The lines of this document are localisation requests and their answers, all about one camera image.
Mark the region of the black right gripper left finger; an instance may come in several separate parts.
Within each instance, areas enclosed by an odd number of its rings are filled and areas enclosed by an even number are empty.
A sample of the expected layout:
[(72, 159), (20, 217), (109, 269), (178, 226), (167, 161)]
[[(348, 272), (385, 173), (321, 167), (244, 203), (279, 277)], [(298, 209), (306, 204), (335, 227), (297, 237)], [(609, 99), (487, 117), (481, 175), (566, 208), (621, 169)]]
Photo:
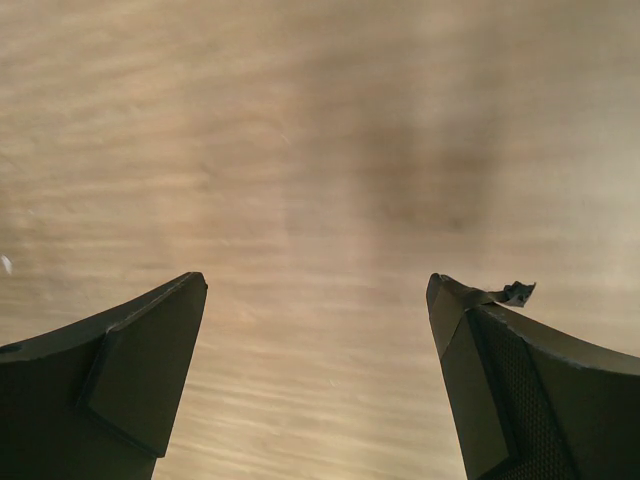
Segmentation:
[(149, 479), (207, 297), (200, 272), (1, 348), (4, 479)]

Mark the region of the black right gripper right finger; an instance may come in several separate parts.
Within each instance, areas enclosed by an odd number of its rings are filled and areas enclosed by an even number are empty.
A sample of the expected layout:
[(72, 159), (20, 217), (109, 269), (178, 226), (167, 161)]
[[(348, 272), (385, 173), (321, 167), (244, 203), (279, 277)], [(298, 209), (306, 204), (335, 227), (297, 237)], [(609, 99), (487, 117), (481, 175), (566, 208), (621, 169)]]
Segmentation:
[(470, 479), (635, 479), (639, 361), (520, 313), (499, 291), (433, 274), (429, 322)]

